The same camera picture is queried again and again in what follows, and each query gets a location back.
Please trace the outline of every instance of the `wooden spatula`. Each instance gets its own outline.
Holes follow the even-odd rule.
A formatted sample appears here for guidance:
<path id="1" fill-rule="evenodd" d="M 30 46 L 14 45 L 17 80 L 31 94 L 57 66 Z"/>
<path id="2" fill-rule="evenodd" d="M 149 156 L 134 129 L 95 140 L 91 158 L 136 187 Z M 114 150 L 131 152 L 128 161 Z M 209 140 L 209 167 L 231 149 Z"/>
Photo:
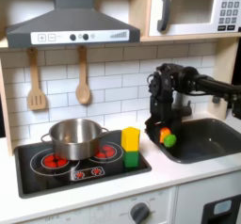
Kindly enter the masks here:
<path id="1" fill-rule="evenodd" d="M 79 86 L 76 98 L 80 104 L 87 104 L 90 100 L 90 91 L 87 85 L 87 48 L 80 47 L 79 51 Z"/>
<path id="2" fill-rule="evenodd" d="M 31 81 L 32 89 L 28 93 L 27 104 L 31 110 L 43 109 L 46 106 L 46 98 L 44 93 L 40 90 L 38 66 L 37 66 L 37 55 L 36 49 L 28 49 L 28 58 L 30 62 Z"/>

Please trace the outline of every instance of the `stainless steel range hood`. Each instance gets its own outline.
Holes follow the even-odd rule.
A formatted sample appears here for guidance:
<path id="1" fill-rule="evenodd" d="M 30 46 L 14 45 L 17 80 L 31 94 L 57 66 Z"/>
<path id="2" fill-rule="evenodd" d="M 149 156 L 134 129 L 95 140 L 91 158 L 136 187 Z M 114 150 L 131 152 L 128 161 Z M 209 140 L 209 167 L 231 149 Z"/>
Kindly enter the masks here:
<path id="1" fill-rule="evenodd" d="M 93 0 L 55 0 L 55 10 L 7 28 L 9 47 L 139 42 L 139 29 L 93 9 Z"/>

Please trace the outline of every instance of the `sink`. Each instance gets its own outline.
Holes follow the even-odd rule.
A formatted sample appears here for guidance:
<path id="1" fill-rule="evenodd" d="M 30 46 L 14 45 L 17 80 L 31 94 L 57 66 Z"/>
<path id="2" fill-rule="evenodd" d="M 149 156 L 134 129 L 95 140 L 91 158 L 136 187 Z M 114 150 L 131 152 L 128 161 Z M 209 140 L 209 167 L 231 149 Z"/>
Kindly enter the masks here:
<path id="1" fill-rule="evenodd" d="M 171 160 L 190 164 L 241 152 L 241 135 L 220 120 L 184 122 L 176 134 L 174 147 L 161 151 Z"/>

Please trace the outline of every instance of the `red burner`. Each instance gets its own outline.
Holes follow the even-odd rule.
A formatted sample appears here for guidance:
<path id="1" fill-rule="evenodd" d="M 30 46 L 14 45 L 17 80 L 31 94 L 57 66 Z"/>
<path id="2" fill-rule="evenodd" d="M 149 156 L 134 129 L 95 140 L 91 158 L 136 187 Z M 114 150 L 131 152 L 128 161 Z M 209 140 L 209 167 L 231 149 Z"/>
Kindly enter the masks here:
<path id="1" fill-rule="evenodd" d="M 111 158 L 116 154 L 116 150 L 110 145 L 103 145 L 100 151 L 95 155 L 98 159 L 107 159 Z"/>
<path id="2" fill-rule="evenodd" d="M 68 164 L 68 160 L 51 153 L 43 158 L 42 163 L 47 168 L 63 168 Z"/>
<path id="3" fill-rule="evenodd" d="M 78 173 L 76 173 L 76 177 L 78 177 L 78 179 L 82 179 L 84 177 L 84 173 L 78 172 Z"/>
<path id="4" fill-rule="evenodd" d="M 99 168 L 95 168 L 91 171 L 93 175 L 100 175 L 102 174 L 102 171 Z"/>

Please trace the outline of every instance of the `green object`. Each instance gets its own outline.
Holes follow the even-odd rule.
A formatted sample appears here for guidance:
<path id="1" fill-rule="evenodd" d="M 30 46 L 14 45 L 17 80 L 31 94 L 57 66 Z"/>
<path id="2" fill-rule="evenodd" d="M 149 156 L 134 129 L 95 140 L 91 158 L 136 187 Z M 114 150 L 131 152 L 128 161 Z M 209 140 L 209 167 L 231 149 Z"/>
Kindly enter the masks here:
<path id="1" fill-rule="evenodd" d="M 135 168 L 139 163 L 139 152 L 125 152 L 123 160 L 127 168 Z"/>
<path id="2" fill-rule="evenodd" d="M 177 141 L 177 137 L 175 135 L 168 135 L 164 138 L 164 145 L 167 148 L 172 147 Z"/>

